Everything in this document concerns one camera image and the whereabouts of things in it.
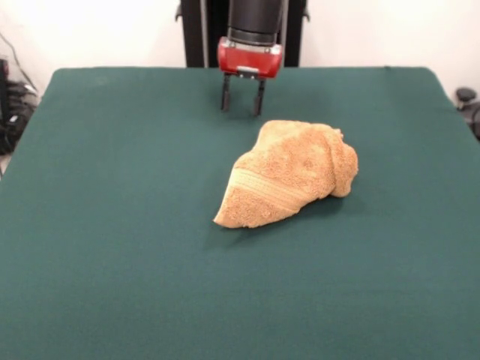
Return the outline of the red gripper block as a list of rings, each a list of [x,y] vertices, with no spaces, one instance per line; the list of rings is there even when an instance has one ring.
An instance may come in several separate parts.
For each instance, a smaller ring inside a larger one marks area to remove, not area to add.
[[[230,80],[232,75],[250,74],[252,77],[262,78],[254,99],[253,114],[259,116],[263,107],[263,95],[266,87],[264,79],[273,79],[277,76],[282,63],[282,46],[254,46],[239,43],[222,37],[217,46],[217,60],[219,68],[224,72],[221,111],[230,108]]]

